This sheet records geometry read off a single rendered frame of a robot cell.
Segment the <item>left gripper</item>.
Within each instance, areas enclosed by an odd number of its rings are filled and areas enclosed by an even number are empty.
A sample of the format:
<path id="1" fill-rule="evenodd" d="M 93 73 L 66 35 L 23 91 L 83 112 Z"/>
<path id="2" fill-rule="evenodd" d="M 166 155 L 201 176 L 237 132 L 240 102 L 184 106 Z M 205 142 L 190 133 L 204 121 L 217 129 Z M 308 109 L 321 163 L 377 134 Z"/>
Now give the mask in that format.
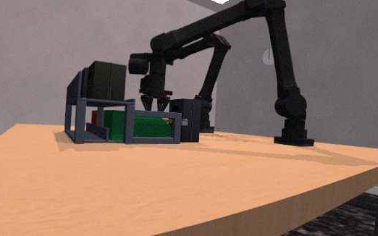
<path id="1" fill-rule="evenodd" d="M 140 97 L 146 111 L 151 111 L 153 98 L 160 98 L 160 99 L 157 99 L 158 111 L 164 111 L 166 109 L 170 100 L 170 97 L 167 97 L 167 95 L 172 96 L 172 91 L 164 90 L 164 84 L 165 84 L 165 75 L 161 75 L 161 77 L 159 77 L 159 74 L 149 74 L 149 81 L 148 81 L 149 88 L 139 89 L 139 93 L 146 93 L 146 95 L 141 95 Z M 147 96 L 147 95 L 150 95 L 150 96 Z M 147 106 L 147 101 L 148 101 L 148 106 Z"/>

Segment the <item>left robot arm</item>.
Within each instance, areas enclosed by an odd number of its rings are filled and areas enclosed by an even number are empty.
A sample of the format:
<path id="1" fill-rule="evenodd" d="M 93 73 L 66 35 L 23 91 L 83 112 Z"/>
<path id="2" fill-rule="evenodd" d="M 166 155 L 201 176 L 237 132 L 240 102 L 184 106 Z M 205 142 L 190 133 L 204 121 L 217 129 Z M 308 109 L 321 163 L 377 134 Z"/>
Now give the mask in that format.
<path id="1" fill-rule="evenodd" d="M 129 73 L 135 75 L 146 75 L 147 72 L 149 74 L 158 73 L 159 77 L 166 75 L 167 62 L 164 60 L 166 55 L 237 22 L 252 17 L 265 17 L 274 57 L 277 93 L 279 93 L 274 108 L 280 116 L 287 118 L 285 119 L 285 128 L 282 128 L 282 138 L 274 137 L 274 141 L 314 144 L 314 139 L 308 139 L 307 130 L 305 130 L 307 103 L 295 82 L 285 25 L 285 7 L 284 0 L 243 0 L 185 27 L 157 35 L 150 42 L 152 53 L 130 55 Z M 266 8 L 271 8 L 271 10 Z"/>

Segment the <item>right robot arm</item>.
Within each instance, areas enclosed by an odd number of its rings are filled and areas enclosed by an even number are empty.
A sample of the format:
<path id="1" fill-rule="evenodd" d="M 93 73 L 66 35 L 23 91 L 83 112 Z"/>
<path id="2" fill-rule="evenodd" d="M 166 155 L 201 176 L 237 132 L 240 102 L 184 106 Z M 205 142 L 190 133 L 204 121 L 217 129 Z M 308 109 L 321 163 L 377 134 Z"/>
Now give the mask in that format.
<path id="1" fill-rule="evenodd" d="M 195 43 L 192 43 L 188 46 L 182 47 L 178 50 L 175 50 L 171 54 L 168 54 L 168 56 L 165 56 L 168 58 L 168 60 L 174 61 L 176 59 L 184 59 L 185 57 L 191 54 L 213 47 L 214 54 L 209 65 L 209 69 L 206 74 L 203 87 L 200 93 L 196 95 L 194 98 L 194 100 L 201 101 L 200 129 L 209 130 L 214 130 L 214 127 L 210 126 L 209 121 L 209 112 L 211 111 L 211 102 L 213 100 L 213 98 L 211 97 L 212 91 L 214 89 L 214 85 L 217 80 L 224 57 L 228 52 L 228 49 L 231 49 L 231 45 L 223 36 L 211 33 L 209 35 L 204 36 L 203 39 L 196 41 Z"/>

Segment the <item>red bin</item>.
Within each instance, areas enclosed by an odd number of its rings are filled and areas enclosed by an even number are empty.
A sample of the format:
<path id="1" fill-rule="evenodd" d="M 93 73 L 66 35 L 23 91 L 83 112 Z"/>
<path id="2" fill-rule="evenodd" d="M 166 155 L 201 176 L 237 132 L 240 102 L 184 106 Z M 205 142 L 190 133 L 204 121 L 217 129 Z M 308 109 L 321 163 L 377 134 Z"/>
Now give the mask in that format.
<path id="1" fill-rule="evenodd" d="M 92 111 L 91 124 L 96 125 L 97 111 Z"/>

